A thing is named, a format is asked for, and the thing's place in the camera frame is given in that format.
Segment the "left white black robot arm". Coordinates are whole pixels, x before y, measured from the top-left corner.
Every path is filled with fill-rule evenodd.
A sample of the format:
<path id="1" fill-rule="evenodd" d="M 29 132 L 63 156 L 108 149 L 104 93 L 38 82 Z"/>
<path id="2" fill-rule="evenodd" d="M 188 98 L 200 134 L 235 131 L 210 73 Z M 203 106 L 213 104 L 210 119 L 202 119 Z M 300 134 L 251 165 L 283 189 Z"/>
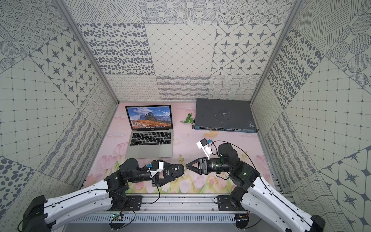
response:
<path id="1" fill-rule="evenodd" d="M 161 187 L 175 181 L 184 172 L 182 164 L 171 164 L 159 159 L 140 167 L 136 159 L 127 159 L 118 171 L 89 187 L 55 198 L 46 199 L 44 195 L 34 198 L 17 230 L 51 232 L 74 219 L 124 207 L 129 201 L 125 194 L 129 183 L 149 181 L 153 187 Z"/>

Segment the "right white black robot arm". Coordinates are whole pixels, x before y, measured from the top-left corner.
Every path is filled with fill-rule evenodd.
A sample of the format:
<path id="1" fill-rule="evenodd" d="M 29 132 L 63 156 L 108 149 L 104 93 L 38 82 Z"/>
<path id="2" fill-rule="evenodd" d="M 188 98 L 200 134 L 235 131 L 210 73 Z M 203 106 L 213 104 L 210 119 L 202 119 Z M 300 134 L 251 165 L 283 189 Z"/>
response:
<path id="1" fill-rule="evenodd" d="M 322 232 L 325 220 L 319 215 L 310 215 L 272 187 L 251 165 L 240 160 L 235 145 L 222 142 L 217 148 L 217 158 L 211 158 L 213 142 L 202 139 L 197 143 L 206 154 L 186 165 L 188 170 L 199 175 L 228 173 L 236 185 L 227 204 L 233 209 L 249 211 L 280 232 Z"/>

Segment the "black wireless mouse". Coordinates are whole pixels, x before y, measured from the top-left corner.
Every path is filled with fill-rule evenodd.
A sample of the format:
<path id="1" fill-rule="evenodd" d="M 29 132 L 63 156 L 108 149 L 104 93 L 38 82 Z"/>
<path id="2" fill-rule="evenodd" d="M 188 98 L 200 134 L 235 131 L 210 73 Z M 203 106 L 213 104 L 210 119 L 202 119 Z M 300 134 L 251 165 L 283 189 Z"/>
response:
<path id="1" fill-rule="evenodd" d="M 172 164 L 164 168 L 163 177 L 165 179 L 179 178 L 184 174 L 184 172 L 185 172 L 185 169 L 182 164 Z"/>

